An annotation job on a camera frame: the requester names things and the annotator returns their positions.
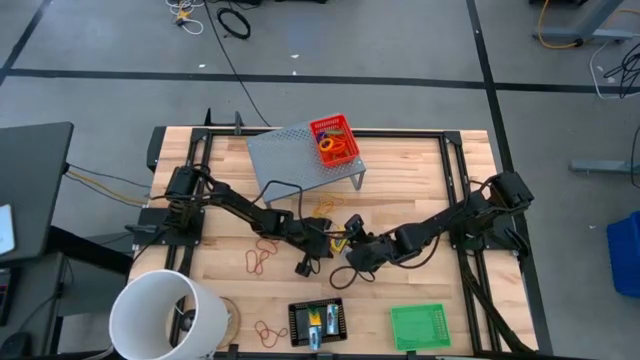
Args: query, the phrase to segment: wooden tabletop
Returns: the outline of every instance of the wooden tabletop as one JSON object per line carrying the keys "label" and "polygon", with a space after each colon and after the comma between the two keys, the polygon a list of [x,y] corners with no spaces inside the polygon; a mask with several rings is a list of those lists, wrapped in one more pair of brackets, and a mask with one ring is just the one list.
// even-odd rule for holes
{"label": "wooden tabletop", "polygon": [[[191,129],[167,128],[153,179],[153,196],[164,194],[173,169],[184,164]],[[461,135],[471,179],[484,181],[495,174],[486,131],[461,131]],[[343,224],[357,213],[362,216],[367,231],[380,233],[403,223],[424,221],[448,206],[436,140],[358,138],[357,141],[367,166],[362,189],[355,191],[350,180],[345,179],[306,192],[303,216],[311,215],[323,194],[333,194],[345,199],[340,207],[336,201],[336,207],[328,215],[334,222]],[[453,150],[450,154],[452,167],[455,167]],[[244,137],[215,136],[209,167],[216,180],[230,184],[238,193],[250,199],[258,195],[259,188]],[[454,174],[458,173],[457,169],[453,170]],[[296,211],[296,205],[295,196],[272,203],[274,209],[291,211]],[[156,200],[150,206],[166,207],[167,202]],[[390,308],[442,303],[452,347],[418,353],[472,353],[458,260],[446,233],[433,259],[422,268],[405,270],[386,264],[376,272],[374,283],[358,279],[345,290],[332,288],[328,278],[334,268],[346,265],[346,260],[339,256],[322,259],[320,273],[304,278],[294,273],[303,254],[284,242],[278,245],[278,253],[264,262],[262,275],[247,273],[245,253],[255,249],[257,239],[244,221],[222,209],[207,207],[202,242],[196,248],[191,268],[192,279],[219,296],[232,299],[238,306],[241,328],[234,343],[239,345],[241,352],[309,352],[307,346],[291,347],[288,336],[279,339],[273,348],[264,348],[254,324],[263,320],[276,330],[288,328],[288,304],[341,297],[349,337],[346,341],[322,344],[323,352],[401,354],[394,345]],[[414,259],[415,262],[421,261],[429,251],[430,247],[426,248],[422,256]],[[166,253],[165,246],[150,247],[134,264],[132,278],[162,269]],[[180,256],[181,252],[176,266],[180,263]],[[517,259],[508,251],[485,251],[485,258],[496,308],[525,344],[537,348]],[[337,275],[335,281],[344,282],[347,277],[345,272]],[[483,344],[488,349],[484,313],[479,305],[477,308]]]}

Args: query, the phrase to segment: black tray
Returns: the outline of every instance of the black tray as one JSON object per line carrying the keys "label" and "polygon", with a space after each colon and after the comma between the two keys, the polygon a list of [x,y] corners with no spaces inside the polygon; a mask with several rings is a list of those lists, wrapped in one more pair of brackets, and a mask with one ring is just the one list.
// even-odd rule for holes
{"label": "black tray", "polygon": [[[327,335],[327,305],[338,305],[338,334]],[[322,344],[347,340],[347,322],[344,319],[342,298],[308,301],[289,304],[289,334],[291,346],[309,345],[309,306],[315,306],[322,317]]]}

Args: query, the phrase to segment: red basket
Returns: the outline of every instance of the red basket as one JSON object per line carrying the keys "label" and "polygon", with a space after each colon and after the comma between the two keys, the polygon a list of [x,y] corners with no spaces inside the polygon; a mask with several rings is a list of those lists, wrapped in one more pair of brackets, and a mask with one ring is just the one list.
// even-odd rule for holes
{"label": "red basket", "polygon": [[[324,166],[332,167],[344,164],[352,161],[360,154],[358,144],[356,144],[356,140],[353,138],[353,133],[344,115],[338,114],[325,119],[312,121],[309,126],[311,127],[311,135],[316,142],[316,148],[318,149],[318,154]],[[342,154],[335,155],[320,150],[319,136],[321,136],[321,133],[329,130],[342,130],[344,133],[346,150]]]}

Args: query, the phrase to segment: blue container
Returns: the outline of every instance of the blue container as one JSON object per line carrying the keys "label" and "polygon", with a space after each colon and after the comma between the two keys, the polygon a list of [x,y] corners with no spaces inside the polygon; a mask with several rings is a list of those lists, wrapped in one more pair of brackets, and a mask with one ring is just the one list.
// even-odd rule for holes
{"label": "blue container", "polygon": [[607,226],[607,238],[616,291],[640,297],[640,211]]}

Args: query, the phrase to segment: green plastic grid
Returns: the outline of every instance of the green plastic grid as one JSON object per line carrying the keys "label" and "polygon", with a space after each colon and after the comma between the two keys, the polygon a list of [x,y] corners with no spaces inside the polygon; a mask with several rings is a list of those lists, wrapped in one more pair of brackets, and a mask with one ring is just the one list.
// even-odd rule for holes
{"label": "green plastic grid", "polygon": [[391,324],[399,351],[451,347],[442,304],[392,307]]}

